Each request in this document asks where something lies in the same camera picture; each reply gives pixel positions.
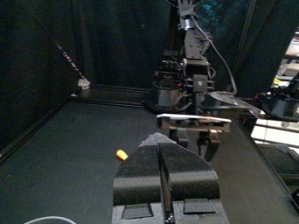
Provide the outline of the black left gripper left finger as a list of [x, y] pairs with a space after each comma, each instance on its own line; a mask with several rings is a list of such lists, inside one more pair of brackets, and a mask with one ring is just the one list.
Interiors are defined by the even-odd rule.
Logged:
[[111, 224], [174, 224], [174, 208], [160, 145], [171, 143], [154, 133], [119, 166], [114, 179]]

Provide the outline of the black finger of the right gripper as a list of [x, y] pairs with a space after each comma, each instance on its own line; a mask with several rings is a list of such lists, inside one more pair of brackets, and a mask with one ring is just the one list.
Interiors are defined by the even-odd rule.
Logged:
[[220, 146], [219, 132], [215, 129], [208, 132], [202, 132], [198, 145], [199, 155], [210, 162], [214, 159]]
[[183, 147], [188, 147], [188, 137], [187, 132], [184, 130], [171, 129], [170, 130], [170, 138]]

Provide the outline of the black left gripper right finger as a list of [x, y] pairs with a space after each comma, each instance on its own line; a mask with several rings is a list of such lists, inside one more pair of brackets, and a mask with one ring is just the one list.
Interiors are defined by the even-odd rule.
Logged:
[[156, 134], [164, 224], [230, 224], [219, 177], [210, 163]]

